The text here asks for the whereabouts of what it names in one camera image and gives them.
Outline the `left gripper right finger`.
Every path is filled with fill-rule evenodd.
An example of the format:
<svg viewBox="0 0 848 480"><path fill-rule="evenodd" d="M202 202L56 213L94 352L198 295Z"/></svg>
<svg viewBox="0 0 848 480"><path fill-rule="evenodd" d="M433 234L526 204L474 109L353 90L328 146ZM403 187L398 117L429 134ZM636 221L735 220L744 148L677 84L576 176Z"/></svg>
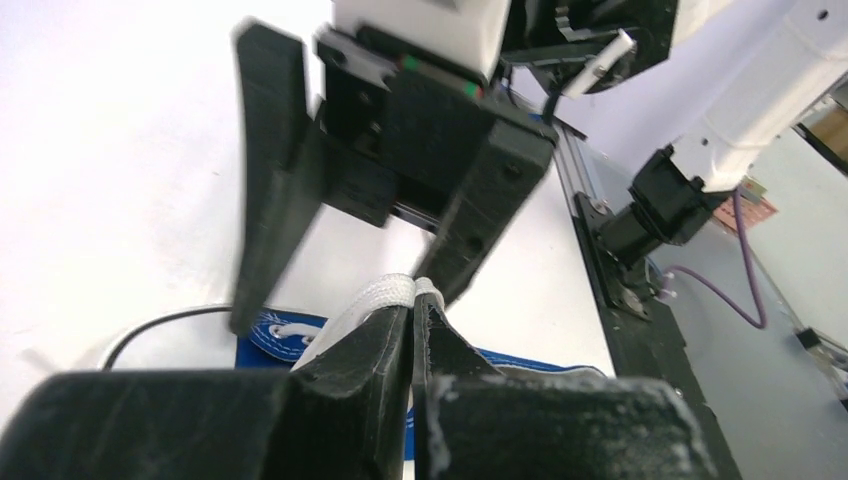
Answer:
<svg viewBox="0 0 848 480"><path fill-rule="evenodd" d="M666 383L507 375L449 324L437 298L413 309L419 479L714 479L703 432Z"/></svg>

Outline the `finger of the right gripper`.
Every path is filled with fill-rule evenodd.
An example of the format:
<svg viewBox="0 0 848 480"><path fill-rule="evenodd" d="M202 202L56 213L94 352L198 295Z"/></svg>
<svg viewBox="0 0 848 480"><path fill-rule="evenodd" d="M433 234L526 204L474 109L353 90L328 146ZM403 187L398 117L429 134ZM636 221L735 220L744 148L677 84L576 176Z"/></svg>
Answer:
<svg viewBox="0 0 848 480"><path fill-rule="evenodd" d="M249 333L324 193L320 132L307 110L304 44L264 23L235 38L242 94L244 239L229 319Z"/></svg>
<svg viewBox="0 0 848 480"><path fill-rule="evenodd" d="M432 281L445 305L467 290L545 176L557 141L552 127L535 120L528 126L498 121L483 137L415 272Z"/></svg>

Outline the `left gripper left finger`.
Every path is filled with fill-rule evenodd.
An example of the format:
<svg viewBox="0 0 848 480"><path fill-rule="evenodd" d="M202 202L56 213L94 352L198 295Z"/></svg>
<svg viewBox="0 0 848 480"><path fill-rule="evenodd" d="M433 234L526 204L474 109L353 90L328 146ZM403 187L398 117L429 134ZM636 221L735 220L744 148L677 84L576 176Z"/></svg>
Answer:
<svg viewBox="0 0 848 480"><path fill-rule="evenodd" d="M294 371L56 375L1 439L5 479L399 479L411 356L389 307Z"/></svg>

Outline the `blue sneaker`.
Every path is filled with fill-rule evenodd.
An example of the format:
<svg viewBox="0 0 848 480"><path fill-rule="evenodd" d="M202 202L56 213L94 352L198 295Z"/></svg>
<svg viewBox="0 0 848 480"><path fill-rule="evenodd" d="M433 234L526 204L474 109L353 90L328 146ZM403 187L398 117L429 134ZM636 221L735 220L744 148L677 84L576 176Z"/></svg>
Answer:
<svg viewBox="0 0 848 480"><path fill-rule="evenodd" d="M607 381L498 371L432 300L331 321L274 377L262 479L606 479Z"/></svg>

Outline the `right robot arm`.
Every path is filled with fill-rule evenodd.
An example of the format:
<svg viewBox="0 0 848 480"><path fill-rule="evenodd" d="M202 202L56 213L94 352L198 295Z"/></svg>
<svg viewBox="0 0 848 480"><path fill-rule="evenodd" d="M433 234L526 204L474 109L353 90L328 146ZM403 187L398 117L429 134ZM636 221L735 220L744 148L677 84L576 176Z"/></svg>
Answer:
<svg viewBox="0 0 848 480"><path fill-rule="evenodd" d="M254 325L323 204L374 226L390 215L435 234L416 269L447 302L468 288L545 175L563 98L623 88L617 133L638 132L641 79L684 68L724 1L339 1L317 36L325 96L309 114L304 46L260 22L236 40L245 233L229 326ZM847 70L843 1L768 1L742 26L739 67L669 141L655 122L682 98L650 96L649 158L632 202L600 228L628 267L680 245L772 139Z"/></svg>

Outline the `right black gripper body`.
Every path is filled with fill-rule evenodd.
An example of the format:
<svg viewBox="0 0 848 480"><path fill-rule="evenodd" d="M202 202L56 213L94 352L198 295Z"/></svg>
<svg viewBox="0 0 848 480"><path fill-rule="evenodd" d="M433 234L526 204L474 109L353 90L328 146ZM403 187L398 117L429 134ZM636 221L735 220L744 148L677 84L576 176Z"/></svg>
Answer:
<svg viewBox="0 0 848 480"><path fill-rule="evenodd" d="M350 156L353 208L438 227L503 106L489 81L372 26L316 37L324 62L324 125Z"/></svg>

